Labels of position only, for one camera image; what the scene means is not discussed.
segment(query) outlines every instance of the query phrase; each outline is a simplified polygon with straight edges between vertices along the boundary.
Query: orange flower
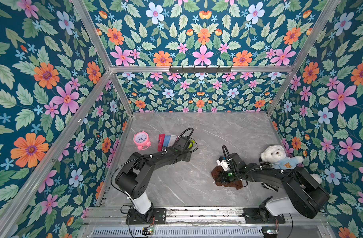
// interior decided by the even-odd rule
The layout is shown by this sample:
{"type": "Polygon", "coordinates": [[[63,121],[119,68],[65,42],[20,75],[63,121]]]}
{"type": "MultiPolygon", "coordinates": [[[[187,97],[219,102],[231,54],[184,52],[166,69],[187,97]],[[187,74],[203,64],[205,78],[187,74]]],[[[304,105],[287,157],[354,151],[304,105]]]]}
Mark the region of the orange flower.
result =
{"type": "Polygon", "coordinates": [[[198,15],[200,16],[201,19],[209,19],[212,16],[212,12],[211,11],[201,11],[198,13],[198,15]]]}
{"type": "Polygon", "coordinates": [[[261,107],[265,106],[265,104],[266,104],[265,100],[259,100],[259,101],[255,102],[255,107],[261,108],[261,107]]]}
{"type": "Polygon", "coordinates": [[[208,32],[207,28],[201,29],[200,33],[198,33],[197,36],[198,36],[198,41],[202,45],[205,45],[207,42],[209,42],[210,33],[208,32]]]}
{"type": "Polygon", "coordinates": [[[154,63],[156,63],[156,66],[171,66],[172,58],[170,58],[168,52],[165,53],[160,50],[159,53],[154,54],[154,57],[154,63]]]}
{"type": "Polygon", "coordinates": [[[21,46],[20,46],[20,48],[21,48],[24,52],[28,53],[28,50],[27,50],[27,48],[26,48],[24,45],[21,45],[21,46]]]}
{"type": "Polygon", "coordinates": [[[139,108],[145,108],[146,104],[141,100],[136,100],[135,105],[139,108]]]}
{"type": "Polygon", "coordinates": [[[275,121],[273,121],[273,126],[274,126],[275,130],[278,131],[278,124],[275,121]]]}
{"type": "Polygon", "coordinates": [[[300,148],[302,148],[301,147],[302,142],[300,141],[300,138],[298,138],[298,137],[293,138],[293,141],[292,141],[291,145],[293,146],[293,148],[295,150],[299,150],[300,148]]]}
{"type": "Polygon", "coordinates": [[[116,45],[123,45],[123,41],[125,41],[121,31],[117,31],[116,28],[108,30],[108,37],[110,37],[109,40],[116,45]]]}
{"type": "Polygon", "coordinates": [[[95,62],[89,62],[87,64],[88,68],[86,68],[86,72],[89,74],[90,81],[93,81],[96,84],[101,78],[100,67],[95,64],[95,62]]]}
{"type": "Polygon", "coordinates": [[[307,17],[309,17],[311,15],[311,10],[307,10],[303,13],[303,18],[306,19],[307,17]]]}
{"type": "Polygon", "coordinates": [[[312,83],[312,81],[315,81],[317,79],[317,74],[319,73],[318,64],[315,62],[311,62],[304,68],[303,72],[303,81],[305,83],[312,83]]]}
{"type": "Polygon", "coordinates": [[[203,100],[198,100],[196,102],[196,106],[199,107],[199,108],[202,108],[204,106],[204,101],[203,100]]]}
{"type": "Polygon", "coordinates": [[[96,190],[97,193],[95,194],[95,199],[98,199],[98,197],[100,196],[102,186],[103,186],[103,182],[100,182],[100,184],[98,185],[98,188],[96,190]]]}
{"type": "Polygon", "coordinates": [[[44,143],[45,138],[42,135],[37,136],[35,133],[27,133],[25,139],[22,137],[17,138],[13,143],[14,148],[11,150],[11,158],[17,159],[15,164],[23,168],[28,163],[28,168],[37,166],[37,160],[41,161],[48,151],[48,143],[44,143]]]}
{"type": "Polygon", "coordinates": [[[350,232],[350,230],[347,227],[340,227],[339,229],[339,236],[341,238],[356,238],[355,234],[353,232],[350,232]]]}
{"type": "Polygon", "coordinates": [[[53,86],[56,86],[57,82],[60,82],[57,69],[54,69],[52,64],[48,63],[47,65],[44,62],[40,66],[34,69],[36,74],[33,77],[35,77],[35,80],[40,81],[39,85],[43,88],[51,89],[53,86]]]}
{"type": "Polygon", "coordinates": [[[188,36],[192,36],[192,35],[193,35],[193,30],[192,30],[192,29],[189,29],[189,30],[187,31],[187,35],[188,35],[188,36]]]}
{"type": "Polygon", "coordinates": [[[123,122],[123,127],[122,127],[122,131],[125,131],[125,129],[126,129],[126,126],[127,126],[127,121],[123,122]]]}
{"type": "Polygon", "coordinates": [[[111,140],[109,137],[106,137],[105,140],[103,140],[103,143],[102,143],[102,151],[104,153],[107,153],[110,149],[110,146],[111,146],[111,140]]]}
{"type": "Polygon", "coordinates": [[[67,226],[71,226],[73,224],[74,221],[74,217],[69,218],[69,220],[67,221],[66,225],[67,226]]]}
{"type": "Polygon", "coordinates": [[[107,14],[106,12],[104,12],[104,11],[99,11],[99,13],[100,13],[100,16],[101,16],[103,19],[108,18],[108,14],[107,14]]]}
{"type": "Polygon", "coordinates": [[[363,85],[363,63],[357,66],[357,69],[353,69],[353,76],[350,77],[350,80],[354,82],[355,85],[363,85]]]}
{"type": "Polygon", "coordinates": [[[298,37],[301,35],[301,29],[300,27],[297,29],[296,27],[292,28],[291,31],[288,31],[286,33],[286,36],[283,38],[285,45],[289,44],[291,45],[295,41],[298,40],[298,37]]]}
{"type": "Polygon", "coordinates": [[[236,57],[233,58],[233,65],[234,66],[248,66],[249,63],[253,60],[251,58],[253,56],[250,52],[248,53],[247,50],[244,50],[241,52],[238,52],[236,54],[236,57]]]}
{"type": "Polygon", "coordinates": [[[221,36],[222,35],[222,30],[217,28],[216,31],[215,31],[215,34],[217,36],[221,36]]]}

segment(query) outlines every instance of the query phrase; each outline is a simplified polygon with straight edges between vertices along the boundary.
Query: pink alarm clock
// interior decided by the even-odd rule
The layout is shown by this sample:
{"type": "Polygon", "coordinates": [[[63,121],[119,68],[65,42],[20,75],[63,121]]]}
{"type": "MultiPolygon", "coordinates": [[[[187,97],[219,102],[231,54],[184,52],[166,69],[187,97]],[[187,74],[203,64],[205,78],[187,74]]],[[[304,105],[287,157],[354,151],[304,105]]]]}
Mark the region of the pink alarm clock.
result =
{"type": "Polygon", "coordinates": [[[134,143],[136,144],[138,150],[146,150],[151,146],[150,137],[145,131],[138,132],[134,135],[134,143]]]}

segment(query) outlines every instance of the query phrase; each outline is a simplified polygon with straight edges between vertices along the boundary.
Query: metal vent grille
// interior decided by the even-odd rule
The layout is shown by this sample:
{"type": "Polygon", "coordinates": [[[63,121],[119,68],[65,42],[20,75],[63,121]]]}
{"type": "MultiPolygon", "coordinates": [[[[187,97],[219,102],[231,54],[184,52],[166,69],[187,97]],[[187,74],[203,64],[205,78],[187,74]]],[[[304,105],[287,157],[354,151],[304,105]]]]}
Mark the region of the metal vent grille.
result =
{"type": "MultiPolygon", "coordinates": [[[[142,227],[131,227],[135,237],[144,237],[142,227]]],[[[263,237],[260,228],[242,228],[238,226],[220,227],[156,227],[151,237],[263,237]]],[[[131,237],[128,227],[96,227],[91,238],[131,237]]]]}

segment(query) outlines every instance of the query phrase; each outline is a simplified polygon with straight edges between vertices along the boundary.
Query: white teddy bear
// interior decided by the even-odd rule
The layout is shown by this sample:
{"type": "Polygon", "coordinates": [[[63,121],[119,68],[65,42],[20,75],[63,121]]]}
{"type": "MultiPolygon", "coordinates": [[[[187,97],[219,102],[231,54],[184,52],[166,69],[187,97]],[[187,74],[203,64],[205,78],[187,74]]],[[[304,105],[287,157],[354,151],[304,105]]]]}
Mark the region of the white teddy bear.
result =
{"type": "MultiPolygon", "coordinates": [[[[290,158],[286,155],[286,150],[282,145],[271,145],[261,153],[261,160],[270,163],[274,169],[294,169],[298,164],[303,162],[302,156],[290,158]]],[[[311,176],[320,184],[322,179],[318,174],[311,176]]]]}

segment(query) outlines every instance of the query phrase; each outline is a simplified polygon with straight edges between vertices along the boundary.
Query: gray marble floor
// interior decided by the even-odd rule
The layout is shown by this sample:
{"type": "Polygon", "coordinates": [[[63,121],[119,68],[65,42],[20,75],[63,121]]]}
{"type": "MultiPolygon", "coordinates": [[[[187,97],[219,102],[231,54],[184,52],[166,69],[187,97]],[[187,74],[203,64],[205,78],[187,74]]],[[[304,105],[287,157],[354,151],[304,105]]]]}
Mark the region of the gray marble floor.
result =
{"type": "MultiPolygon", "coordinates": [[[[136,113],[119,164],[138,151],[132,141],[135,133],[144,130],[149,134],[152,146],[143,154],[150,154],[157,152],[159,134],[179,135],[188,127],[194,128],[192,138],[198,150],[189,162],[154,171],[146,192],[155,206],[257,206],[275,195],[260,183],[249,183],[240,190],[217,187],[211,176],[222,155],[222,145],[230,153],[238,153],[246,163],[257,163],[269,145],[279,144],[265,113],[136,113]]],[[[105,198],[102,206],[129,204],[126,196],[112,187],[105,198]]]]}

